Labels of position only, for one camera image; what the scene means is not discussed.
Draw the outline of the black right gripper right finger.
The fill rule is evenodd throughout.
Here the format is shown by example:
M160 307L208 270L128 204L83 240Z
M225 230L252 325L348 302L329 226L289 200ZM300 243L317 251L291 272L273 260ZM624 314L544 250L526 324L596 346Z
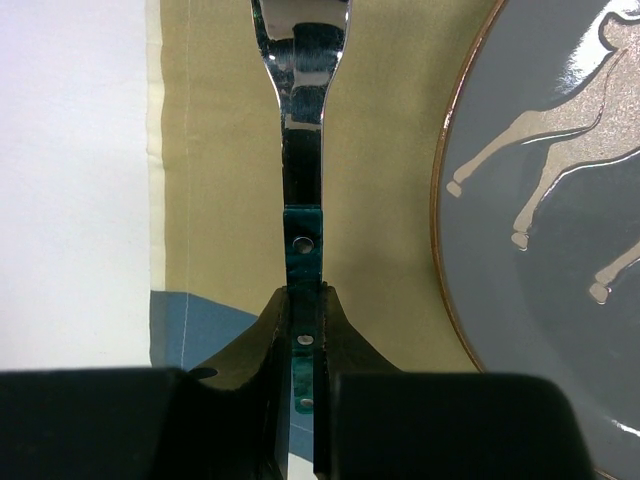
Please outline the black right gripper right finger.
M321 300L314 458L321 479L591 479L563 392L529 375L406 372Z

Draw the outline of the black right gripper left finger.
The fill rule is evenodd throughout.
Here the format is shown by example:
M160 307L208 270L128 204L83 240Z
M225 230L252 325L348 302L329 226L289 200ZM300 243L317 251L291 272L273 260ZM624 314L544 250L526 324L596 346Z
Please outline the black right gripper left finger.
M289 298L191 370L13 371L1 376L5 479L283 479Z

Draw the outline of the blue and tan cloth placemat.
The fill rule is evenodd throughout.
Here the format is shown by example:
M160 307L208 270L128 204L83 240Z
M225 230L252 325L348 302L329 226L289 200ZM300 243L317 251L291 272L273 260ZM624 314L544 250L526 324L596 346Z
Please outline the blue and tan cloth placemat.
M405 370L472 365L441 301L429 193L490 1L356 1L324 126L324 276ZM145 8L150 359L195 367L285 282L279 112L246 1Z

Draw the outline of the grey reindeer plate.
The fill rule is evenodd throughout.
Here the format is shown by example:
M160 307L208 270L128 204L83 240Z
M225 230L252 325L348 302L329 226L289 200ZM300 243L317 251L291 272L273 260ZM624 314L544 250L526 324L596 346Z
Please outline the grey reindeer plate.
M553 381L597 472L637 478L637 2L495 4L447 108L431 215L473 364Z

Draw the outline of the fork with teal handle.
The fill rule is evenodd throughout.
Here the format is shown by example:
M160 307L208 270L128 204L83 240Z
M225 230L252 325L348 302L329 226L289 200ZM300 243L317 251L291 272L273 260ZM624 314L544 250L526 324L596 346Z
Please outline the fork with teal handle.
M346 48L348 1L254 1L256 41L277 97L286 287L297 412L314 399L314 346L323 290L323 132L328 92Z

